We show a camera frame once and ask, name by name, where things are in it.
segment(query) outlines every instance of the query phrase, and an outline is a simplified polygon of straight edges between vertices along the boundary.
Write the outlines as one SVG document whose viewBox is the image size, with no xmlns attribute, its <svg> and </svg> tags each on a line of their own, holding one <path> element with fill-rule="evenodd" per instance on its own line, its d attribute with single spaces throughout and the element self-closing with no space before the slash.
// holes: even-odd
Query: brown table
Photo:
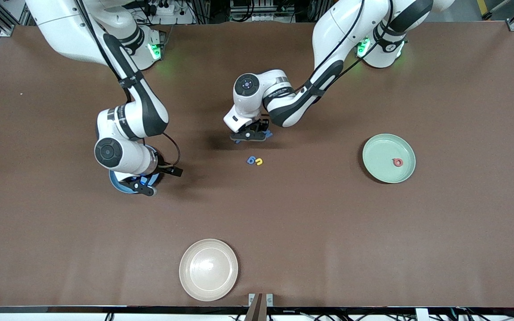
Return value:
<svg viewBox="0 0 514 321">
<path fill-rule="evenodd" d="M 271 292 L 277 305 L 514 306 L 514 33 L 424 24 L 392 67 L 359 65 L 293 128 L 234 144 L 222 117 L 236 77 L 277 67 L 300 85 L 312 28 L 174 28 L 145 76 L 184 175 L 153 198 L 116 191 L 93 157 L 96 114 L 124 101 L 109 69 L 61 57 L 35 27 L 2 38 L 0 305 L 203 305 L 178 263 L 218 238 L 240 274 L 211 305 Z M 414 148 L 408 181 L 363 171 L 381 132 Z M 165 138 L 147 142 L 174 159 Z"/>
</svg>

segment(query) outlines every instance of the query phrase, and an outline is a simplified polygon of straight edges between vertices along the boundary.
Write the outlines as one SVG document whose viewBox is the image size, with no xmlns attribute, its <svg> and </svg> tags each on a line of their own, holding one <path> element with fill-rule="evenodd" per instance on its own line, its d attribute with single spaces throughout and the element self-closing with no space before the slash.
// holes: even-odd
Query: mint green plate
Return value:
<svg viewBox="0 0 514 321">
<path fill-rule="evenodd" d="M 400 183 L 416 169 L 416 154 L 408 142 L 392 134 L 379 134 L 366 142 L 362 150 L 366 169 L 377 180 Z"/>
</svg>

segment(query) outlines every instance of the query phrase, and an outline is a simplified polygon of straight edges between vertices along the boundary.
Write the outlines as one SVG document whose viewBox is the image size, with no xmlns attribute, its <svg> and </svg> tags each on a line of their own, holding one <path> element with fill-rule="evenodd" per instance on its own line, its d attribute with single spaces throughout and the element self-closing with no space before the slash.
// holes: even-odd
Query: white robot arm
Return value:
<svg viewBox="0 0 514 321">
<path fill-rule="evenodd" d="M 182 170 L 164 162 L 154 148 L 137 142 L 163 134 L 169 118 L 120 41 L 105 33 L 79 0 L 27 0 L 27 5 L 55 51 L 78 61 L 109 65 L 123 89 L 134 98 L 98 114 L 96 160 L 112 172 L 122 187 L 128 188 L 127 193 L 152 196 L 155 187 L 140 184 L 141 178 L 148 181 L 160 173 L 180 176 Z"/>
<path fill-rule="evenodd" d="M 437 6 L 439 9 L 447 8 L 453 2 L 436 1 L 440 3 Z M 392 49 L 388 42 L 402 42 L 406 32 L 426 18 L 432 4 L 434 0 L 339 0 L 315 25 L 312 34 L 315 69 L 304 85 L 294 90 L 287 75 L 280 69 L 262 74 L 244 74 L 235 81 L 234 106 L 223 118 L 233 131 L 230 138 L 265 140 L 264 131 L 269 122 L 261 119 L 261 104 L 275 125 L 286 128 L 296 124 L 307 109 L 322 98 L 330 85 L 343 75 L 348 53 L 367 35 L 377 34 L 378 41 L 373 41 L 377 45 L 363 47 L 364 60 L 371 51 L 381 50 L 380 55 L 376 54 L 380 59 L 375 60 L 385 58 L 386 63 L 391 65 L 398 55 L 396 51 L 400 51 L 401 47 L 396 45 Z M 394 31 L 392 26 L 401 30 L 402 34 Z"/>
</svg>

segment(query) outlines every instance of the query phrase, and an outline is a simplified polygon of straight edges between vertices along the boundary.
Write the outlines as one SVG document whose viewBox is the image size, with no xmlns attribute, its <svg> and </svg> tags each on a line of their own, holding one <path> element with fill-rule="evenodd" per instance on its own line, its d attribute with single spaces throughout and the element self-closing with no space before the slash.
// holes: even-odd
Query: brown tabletop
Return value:
<svg viewBox="0 0 514 321">
<path fill-rule="evenodd" d="M 361 64 L 293 128 L 234 144 L 222 117 L 237 76 L 281 68 L 301 85 L 312 28 L 174 28 L 145 77 L 184 175 L 151 198 L 116 191 L 93 156 L 96 115 L 124 102 L 111 71 L 60 56 L 36 27 L 2 38 L 0 305 L 208 305 L 178 264 L 217 238 L 240 273 L 210 305 L 269 292 L 276 305 L 514 306 L 514 33 L 423 24 L 392 67 Z M 416 152 L 404 183 L 359 162 L 382 132 Z M 176 156 L 163 137 L 147 143 Z"/>
</svg>

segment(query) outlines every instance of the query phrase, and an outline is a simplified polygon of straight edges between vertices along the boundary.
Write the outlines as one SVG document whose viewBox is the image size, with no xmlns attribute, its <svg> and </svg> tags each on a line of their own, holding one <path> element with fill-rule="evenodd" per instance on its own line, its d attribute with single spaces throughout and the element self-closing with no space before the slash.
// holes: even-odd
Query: green light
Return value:
<svg viewBox="0 0 514 321">
<path fill-rule="evenodd" d="M 150 50 L 153 59 L 160 59 L 162 56 L 160 53 L 160 45 L 148 44 L 148 49 Z"/>
<path fill-rule="evenodd" d="M 396 58 L 398 58 L 402 54 L 402 47 L 404 46 L 406 42 L 402 41 L 402 44 L 400 45 L 400 48 L 398 49 L 398 54 L 396 55 Z"/>
<path fill-rule="evenodd" d="M 361 43 L 358 44 L 356 55 L 360 58 L 366 55 L 366 49 L 370 47 L 370 38 L 366 37 Z"/>
</svg>

